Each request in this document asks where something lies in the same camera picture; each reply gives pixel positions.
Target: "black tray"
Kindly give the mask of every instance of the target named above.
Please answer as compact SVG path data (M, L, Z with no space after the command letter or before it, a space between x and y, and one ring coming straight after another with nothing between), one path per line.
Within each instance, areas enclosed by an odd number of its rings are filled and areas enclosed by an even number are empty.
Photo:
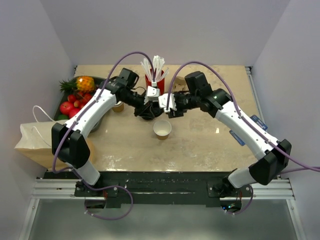
M74 78L72 78L72 79L70 80L70 82L75 82L78 77L80 77L80 76L75 76ZM96 77L96 76L89 76L89 77L92 77L92 78L93 78L95 85L100 85L100 84L105 80L105 78L102 78L102 77ZM63 102L67 102L67 101L68 101L68 96L69 96L71 93L72 93L71 91L70 91L70 92L67 92L67 91L64 92L64 94L63 94L63 96L62 96L62 98L61 98L61 101L60 101L60 103L59 103L59 105L58 105L58 107L57 107L57 110L55 111L53 120L55 120L55 121L58 120L59 115L62 114L62 113L60 112L60 105L61 105ZM100 125L101 125L101 122L102 122L102 119L100 119L100 120L93 126L93 128L92 128L92 130L91 130L90 133L93 133L93 132L97 131L98 128L100 127Z

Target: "blue sticker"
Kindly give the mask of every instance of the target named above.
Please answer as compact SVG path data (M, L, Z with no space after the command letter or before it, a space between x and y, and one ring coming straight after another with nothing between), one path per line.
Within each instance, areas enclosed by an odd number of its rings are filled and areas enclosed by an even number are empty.
M252 115L250 117L252 119L252 121L254 121L260 128L262 128L263 130L267 130L268 129L268 126L263 122L261 121L261 119L257 116L257 115ZM241 145L241 146L244 146L246 145L244 141L242 141L242 139L237 135L235 134L234 131L230 130L229 133L232 135L232 137L234 137L234 139Z

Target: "table top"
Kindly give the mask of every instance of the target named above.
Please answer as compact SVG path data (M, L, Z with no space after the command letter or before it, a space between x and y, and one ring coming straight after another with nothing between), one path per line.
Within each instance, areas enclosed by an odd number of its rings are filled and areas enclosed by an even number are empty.
M167 65L165 90L179 65ZM244 66L213 65L226 80L239 106L248 116L259 115L251 85ZM88 75L106 78L112 65L78 65L74 76ZM146 87L141 65L119 65L114 76L122 68L136 72L140 79L136 86ZM201 71L212 89L224 85L208 69L199 65L184 67L179 77ZM153 132L156 121L167 120L172 131L166 140L159 140ZM256 161L247 146L241 146L229 133L229 128L199 109L189 110L184 117L169 119L166 114L151 121L134 116L134 108L125 105L120 113L108 111L100 128L88 137L95 147L94 166L98 171L178 171L212 172L232 171L249 166Z

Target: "brown cup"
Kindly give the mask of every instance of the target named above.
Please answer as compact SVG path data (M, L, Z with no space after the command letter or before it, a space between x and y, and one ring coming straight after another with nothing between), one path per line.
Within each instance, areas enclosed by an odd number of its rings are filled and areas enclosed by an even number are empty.
M153 125L153 131L159 140L165 140L169 137L172 127L166 120L156 121Z
M118 101L112 108L115 113L121 113L125 109L125 104L122 101Z

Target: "red cup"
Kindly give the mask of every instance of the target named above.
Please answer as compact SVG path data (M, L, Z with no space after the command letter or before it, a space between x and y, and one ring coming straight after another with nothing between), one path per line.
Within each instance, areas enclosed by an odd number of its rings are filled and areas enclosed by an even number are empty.
M152 85L151 85L151 81L152 81L152 80L149 80L149 78L147 77L147 75L144 75L144 78L145 78L145 85L146 85L146 87L148 87L148 86L151 86L151 87L152 87ZM157 86L158 89L160 89L160 95L164 94L164 92L165 92L165 79L163 78L163 79L161 79L160 81L158 81L158 82L156 83L156 86Z

